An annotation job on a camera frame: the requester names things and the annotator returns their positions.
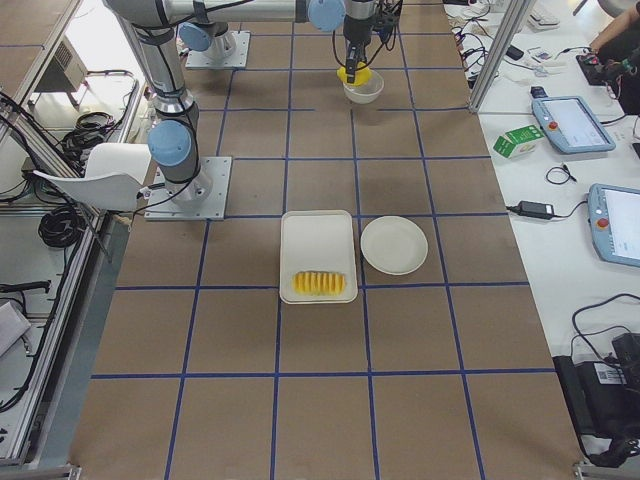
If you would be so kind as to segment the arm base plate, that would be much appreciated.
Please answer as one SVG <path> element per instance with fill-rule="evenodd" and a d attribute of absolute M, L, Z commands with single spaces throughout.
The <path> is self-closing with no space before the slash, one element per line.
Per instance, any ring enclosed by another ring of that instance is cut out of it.
<path fill-rule="evenodd" d="M 201 157 L 200 173 L 181 191 L 181 186 L 167 183 L 159 167 L 153 183 L 163 183 L 148 197 L 152 204 L 144 210 L 148 221 L 221 221 L 225 218 L 231 177 L 231 157 Z"/>
<path fill-rule="evenodd" d="M 189 70 L 244 69 L 248 60 L 249 31 L 227 31 L 211 36 L 197 33 L 184 40 L 189 48 L 186 68 Z"/>

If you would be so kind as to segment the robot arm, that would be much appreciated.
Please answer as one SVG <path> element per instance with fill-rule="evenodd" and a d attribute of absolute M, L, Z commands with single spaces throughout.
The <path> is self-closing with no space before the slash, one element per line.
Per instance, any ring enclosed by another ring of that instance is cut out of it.
<path fill-rule="evenodd" d="M 130 29 L 128 39 L 156 93 L 154 107 L 162 119 L 174 118 L 195 128 L 198 109 L 188 91 L 176 51 L 176 30 L 223 26 L 228 22 L 312 23 L 346 41 L 340 80 L 349 87 L 371 77 L 366 48 L 381 15 L 376 1 L 107 1 L 105 6 Z"/>
<path fill-rule="evenodd" d="M 229 57 L 236 50 L 236 40 L 226 22 L 184 22 L 178 28 L 178 35 L 190 50 L 212 59 Z"/>

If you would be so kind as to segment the person forearm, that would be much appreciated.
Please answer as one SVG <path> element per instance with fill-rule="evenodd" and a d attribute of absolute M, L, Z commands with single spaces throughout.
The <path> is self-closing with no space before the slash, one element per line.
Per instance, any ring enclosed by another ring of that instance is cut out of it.
<path fill-rule="evenodd" d="M 614 18 L 590 43 L 589 49 L 598 52 L 606 43 L 628 30 L 639 21 L 639 11 L 636 6 L 630 7 Z"/>

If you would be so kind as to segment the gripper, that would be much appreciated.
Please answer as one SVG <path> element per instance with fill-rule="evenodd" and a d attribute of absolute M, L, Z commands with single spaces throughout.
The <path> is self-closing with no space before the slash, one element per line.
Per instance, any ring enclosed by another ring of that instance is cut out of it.
<path fill-rule="evenodd" d="M 354 84 L 361 58 L 359 45 L 366 45 L 371 37 L 374 23 L 374 1 L 345 0 L 344 5 L 343 35 L 349 44 L 345 58 L 345 82 Z"/>

